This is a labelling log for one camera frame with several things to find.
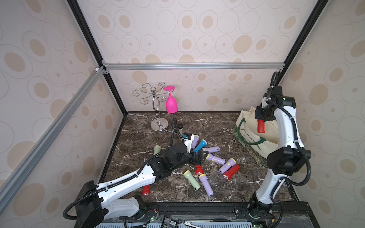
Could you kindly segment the red flashlight white rim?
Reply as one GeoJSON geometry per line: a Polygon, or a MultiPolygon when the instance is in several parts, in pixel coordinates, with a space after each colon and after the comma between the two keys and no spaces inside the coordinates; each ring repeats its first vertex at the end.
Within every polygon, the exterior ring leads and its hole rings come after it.
{"type": "Polygon", "coordinates": [[[257,132],[259,134],[265,133],[265,122],[264,122],[264,120],[258,120],[257,121],[257,132]]]}

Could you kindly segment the green flashlight yellow rim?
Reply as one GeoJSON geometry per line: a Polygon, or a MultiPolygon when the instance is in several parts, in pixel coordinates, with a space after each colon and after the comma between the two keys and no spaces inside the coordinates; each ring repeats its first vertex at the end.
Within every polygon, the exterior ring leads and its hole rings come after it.
{"type": "Polygon", "coordinates": [[[194,178],[190,170],[185,171],[183,175],[189,181],[189,183],[192,185],[195,191],[200,189],[201,187],[200,184],[194,178]]]}

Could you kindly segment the cream tote bag green handles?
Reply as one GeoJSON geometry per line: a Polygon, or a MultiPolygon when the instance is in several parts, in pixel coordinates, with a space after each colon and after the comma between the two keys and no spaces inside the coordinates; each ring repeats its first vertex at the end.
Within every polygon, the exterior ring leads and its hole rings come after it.
{"type": "Polygon", "coordinates": [[[258,133],[258,121],[255,119],[255,107],[242,110],[235,127],[235,136],[249,150],[255,163],[267,167],[268,155],[279,147],[279,129],[277,121],[265,122],[265,132],[258,133]]]}

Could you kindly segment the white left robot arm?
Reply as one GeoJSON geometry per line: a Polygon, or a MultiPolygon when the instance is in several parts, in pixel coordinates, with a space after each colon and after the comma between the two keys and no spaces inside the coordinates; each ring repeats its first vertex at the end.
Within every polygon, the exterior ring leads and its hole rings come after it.
{"type": "Polygon", "coordinates": [[[186,164],[202,165],[208,152],[190,152],[190,147],[182,142],[168,147],[145,161],[142,167],[123,177],[95,184],[88,181],[83,185],[75,201],[63,212],[66,219],[75,219],[77,228],[94,228],[103,220],[140,215],[144,209],[140,199],[130,198],[126,202],[121,197],[169,177],[172,172],[186,164]]]}

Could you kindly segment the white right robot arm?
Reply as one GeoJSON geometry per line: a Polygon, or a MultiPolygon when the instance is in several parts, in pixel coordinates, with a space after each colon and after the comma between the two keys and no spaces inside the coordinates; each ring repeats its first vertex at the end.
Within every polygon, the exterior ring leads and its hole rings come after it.
{"type": "Polygon", "coordinates": [[[268,155],[267,175],[248,206],[249,213],[260,215],[270,212],[283,183],[304,186],[309,182],[311,152],[305,149],[299,136],[293,97],[265,94],[255,118],[260,124],[276,120],[279,127],[279,147],[268,155]]]}

